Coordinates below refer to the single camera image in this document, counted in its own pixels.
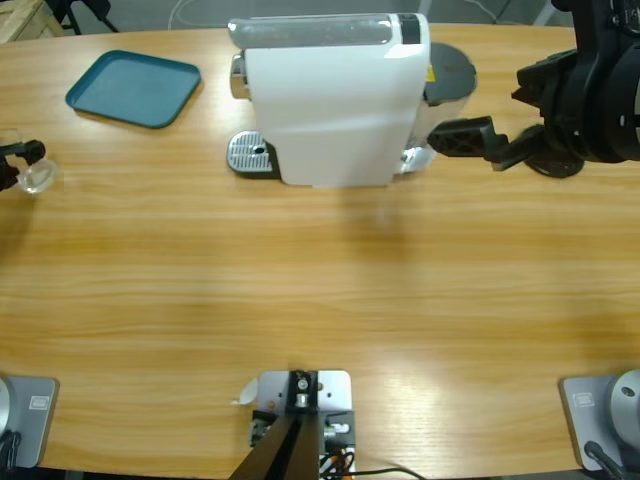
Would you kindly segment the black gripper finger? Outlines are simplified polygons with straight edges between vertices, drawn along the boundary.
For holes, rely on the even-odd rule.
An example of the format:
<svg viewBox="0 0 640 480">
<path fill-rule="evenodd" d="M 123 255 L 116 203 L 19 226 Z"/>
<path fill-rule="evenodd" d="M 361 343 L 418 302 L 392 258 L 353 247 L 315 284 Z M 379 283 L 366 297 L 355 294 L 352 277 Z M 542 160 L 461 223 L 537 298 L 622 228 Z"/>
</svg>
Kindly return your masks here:
<svg viewBox="0 0 640 480">
<path fill-rule="evenodd" d="M 13 188 L 18 184 L 19 170 L 6 160 L 0 161 L 0 191 Z"/>
<path fill-rule="evenodd" d="M 1 146 L 1 156 L 16 156 L 26 163 L 37 163 L 46 155 L 46 148 L 39 140 L 16 142 Z"/>
</svg>

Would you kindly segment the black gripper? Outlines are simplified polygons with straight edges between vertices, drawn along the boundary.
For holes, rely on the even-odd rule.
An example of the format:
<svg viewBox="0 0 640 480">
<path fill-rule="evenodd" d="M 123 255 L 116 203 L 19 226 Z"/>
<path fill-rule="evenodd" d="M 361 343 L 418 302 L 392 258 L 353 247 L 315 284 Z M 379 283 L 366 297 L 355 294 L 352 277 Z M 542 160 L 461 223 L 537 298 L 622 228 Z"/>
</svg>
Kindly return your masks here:
<svg viewBox="0 0 640 480">
<path fill-rule="evenodd" d="M 575 48 L 555 53 L 516 73 L 511 98 L 536 108 L 544 118 L 550 143 L 580 161 L 607 161 L 609 148 L 599 125 L 595 92 L 601 79 L 596 54 Z M 498 134 L 489 116 L 440 123 L 428 136 L 429 145 L 450 158 L 483 158 L 494 171 L 505 171 L 548 151 L 542 125 L 534 125 L 510 141 Z"/>
</svg>

